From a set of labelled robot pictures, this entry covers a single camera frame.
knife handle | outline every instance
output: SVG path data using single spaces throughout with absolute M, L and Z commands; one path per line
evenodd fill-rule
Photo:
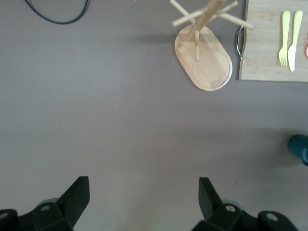
M 293 27 L 293 42 L 292 45 L 297 45 L 298 33 L 300 29 L 300 24 L 302 23 L 303 12 L 296 11 L 294 15 L 294 27 Z
M 290 11 L 282 13 L 282 46 L 288 45 L 288 35 L 290 27 Z

teal mug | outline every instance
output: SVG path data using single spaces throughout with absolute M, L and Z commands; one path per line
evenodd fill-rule
M 294 135 L 288 143 L 288 149 L 308 166 L 308 136 Z

cable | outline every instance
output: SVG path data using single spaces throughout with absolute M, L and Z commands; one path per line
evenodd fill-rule
M 85 2 L 85 6 L 83 7 L 82 9 L 82 12 L 73 20 L 71 21 L 68 21 L 68 22 L 57 22 L 57 21 L 54 21 L 54 20 L 51 20 L 49 18 L 46 18 L 45 16 L 41 15 L 39 12 L 37 12 L 36 9 L 33 8 L 33 6 L 31 6 L 31 4 L 28 2 L 28 0 L 25 0 L 25 2 L 27 3 L 27 5 L 34 11 L 34 13 L 36 13 L 38 16 L 40 16 L 41 18 L 47 20 L 48 22 L 51 22 L 51 23 L 55 23 L 55 24 L 60 24 L 60 25 L 66 25 L 66 24 L 70 24 L 70 23 L 74 23 L 76 22 L 77 20 L 79 20 L 83 14 L 85 13 L 86 9 L 87 9 L 87 6 L 88 6 L 88 0 L 86 0 Z

gray tabletop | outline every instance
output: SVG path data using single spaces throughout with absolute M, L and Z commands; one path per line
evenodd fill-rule
M 32 2 L 57 20 L 84 4 Z M 24 214 L 89 176 L 76 231 L 188 231 L 202 219 L 198 179 L 209 177 L 249 214 L 278 211 L 308 230 L 307 167 L 286 148 L 308 134 L 308 85 L 239 81 L 238 26 L 218 18 L 208 26 L 233 74 L 220 90 L 197 89 L 174 54 L 179 17 L 168 0 L 91 0 L 60 26 L 1 1 L 0 209 Z

wooden tray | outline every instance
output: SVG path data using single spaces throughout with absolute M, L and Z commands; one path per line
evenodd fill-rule
M 292 44 L 294 13 L 297 10 L 304 13 L 294 72 L 290 71 L 289 66 L 281 66 L 278 59 L 282 46 L 282 13 L 285 10 L 291 12 L 288 48 Z M 239 79 L 308 82 L 308 58 L 304 53 L 308 44 L 308 1 L 250 0 L 247 3 L 246 20 L 255 24 L 256 28 L 245 31 Z
M 175 40 L 175 53 L 194 85 L 213 91 L 225 86 L 232 74 L 232 61 L 213 32 L 206 26 L 200 31 L 200 60 L 196 61 L 195 42 L 187 41 L 192 25 L 182 29 Z

